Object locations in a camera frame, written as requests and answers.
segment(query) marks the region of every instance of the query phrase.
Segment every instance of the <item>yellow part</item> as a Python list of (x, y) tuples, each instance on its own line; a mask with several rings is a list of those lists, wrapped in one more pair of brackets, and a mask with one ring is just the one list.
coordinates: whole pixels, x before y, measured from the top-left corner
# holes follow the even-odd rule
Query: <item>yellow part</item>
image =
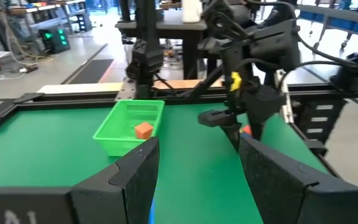
[(238, 72), (232, 72), (231, 78), (233, 79), (233, 84), (230, 87), (230, 91), (238, 90), (241, 86), (241, 77)]

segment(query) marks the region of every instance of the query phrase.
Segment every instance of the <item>concrete floor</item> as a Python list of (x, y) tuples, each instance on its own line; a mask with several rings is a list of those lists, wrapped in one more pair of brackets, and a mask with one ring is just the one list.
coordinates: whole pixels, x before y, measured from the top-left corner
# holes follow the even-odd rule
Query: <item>concrete floor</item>
[[(121, 36), (114, 24), (118, 20), (115, 15), (99, 16), (103, 27), (91, 32), (74, 35), (70, 38), (71, 50), (54, 56), (53, 61), (43, 63), (40, 68), (22, 78), (14, 80), (0, 80), (0, 98), (16, 98), (23, 93), (35, 92), (44, 85), (60, 84), (72, 74), (81, 64), (85, 63), (92, 55), (99, 51), (105, 44), (105, 48), (95, 56), (97, 59), (114, 59), (114, 65), (104, 82), (121, 82), (125, 77), (124, 69), (127, 65), (124, 47), (121, 44)], [(318, 38), (321, 29), (320, 24), (314, 24), (314, 34), (309, 37), (310, 23), (299, 21), (301, 36), (307, 43), (313, 45)], [(339, 56), (339, 48), (346, 33), (338, 30), (327, 31), (320, 45), (320, 50), (331, 55)], [(322, 60), (314, 57), (311, 52), (300, 47), (302, 61)], [(358, 49), (358, 37), (354, 36), (346, 47), (343, 56)], [(337, 68), (330, 65), (313, 65), (309, 69), (319, 76), (328, 79), (335, 74)], [(182, 70), (163, 68), (161, 77), (166, 79), (182, 79)], [(6, 78), (15, 78), (16, 74), (4, 74)], [(310, 72), (299, 68), (288, 77), (289, 83), (319, 83), (322, 82)], [(336, 124), (336, 128), (327, 143), (329, 154), (328, 161), (339, 174), (347, 181), (358, 185), (358, 105), (349, 100), (344, 108), (342, 116)]]

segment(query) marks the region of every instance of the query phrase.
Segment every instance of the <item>green basket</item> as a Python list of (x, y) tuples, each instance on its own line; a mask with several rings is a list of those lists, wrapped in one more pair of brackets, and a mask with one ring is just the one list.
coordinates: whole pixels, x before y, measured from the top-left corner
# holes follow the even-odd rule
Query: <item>green basket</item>
[(160, 126), (164, 101), (120, 100), (93, 135), (109, 156), (123, 156), (144, 142), (137, 139), (135, 126), (148, 122), (155, 136)]

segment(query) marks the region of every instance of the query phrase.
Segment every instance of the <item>green mat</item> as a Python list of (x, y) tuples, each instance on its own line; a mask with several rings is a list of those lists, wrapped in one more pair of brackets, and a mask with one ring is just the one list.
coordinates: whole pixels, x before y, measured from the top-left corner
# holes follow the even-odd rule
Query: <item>green mat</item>
[[(160, 131), (155, 223), (262, 223), (238, 154), (199, 113), (221, 104), (166, 106)], [(23, 111), (0, 127), (0, 186), (75, 185), (114, 162), (92, 135), (109, 108)], [(246, 117), (239, 117), (246, 123)], [(319, 170), (322, 164), (274, 116), (262, 141)]]

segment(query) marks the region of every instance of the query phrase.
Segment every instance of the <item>orange object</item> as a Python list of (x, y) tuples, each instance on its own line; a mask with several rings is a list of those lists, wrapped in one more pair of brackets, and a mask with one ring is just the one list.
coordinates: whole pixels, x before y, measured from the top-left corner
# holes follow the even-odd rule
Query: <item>orange object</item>
[(243, 131), (249, 135), (252, 135), (251, 126), (249, 126), (249, 124), (243, 128)]
[(143, 122), (135, 127), (135, 134), (138, 139), (149, 139), (153, 132), (153, 126)]

